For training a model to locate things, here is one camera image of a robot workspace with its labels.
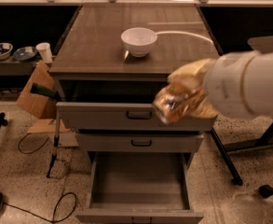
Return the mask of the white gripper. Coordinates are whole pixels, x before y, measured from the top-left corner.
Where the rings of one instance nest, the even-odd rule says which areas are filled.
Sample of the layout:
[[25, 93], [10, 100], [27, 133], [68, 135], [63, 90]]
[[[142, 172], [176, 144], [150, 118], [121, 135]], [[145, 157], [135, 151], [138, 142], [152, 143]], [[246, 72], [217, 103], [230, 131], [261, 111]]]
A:
[[258, 51], [231, 52], [218, 60], [198, 60], [179, 67], [167, 80], [190, 90], [200, 89], [203, 84], [207, 95], [196, 92], [186, 100], [188, 115], [193, 118], [212, 119], [220, 112], [230, 118], [253, 119], [255, 114], [244, 94], [244, 77], [258, 55]]

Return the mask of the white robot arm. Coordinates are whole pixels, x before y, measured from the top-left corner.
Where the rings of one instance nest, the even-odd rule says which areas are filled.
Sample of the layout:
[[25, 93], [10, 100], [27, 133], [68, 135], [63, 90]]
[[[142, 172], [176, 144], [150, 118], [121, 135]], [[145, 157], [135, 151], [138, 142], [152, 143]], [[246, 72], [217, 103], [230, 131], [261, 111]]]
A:
[[221, 114], [232, 118], [273, 118], [273, 53], [232, 52], [186, 64], [170, 83], [202, 89]]

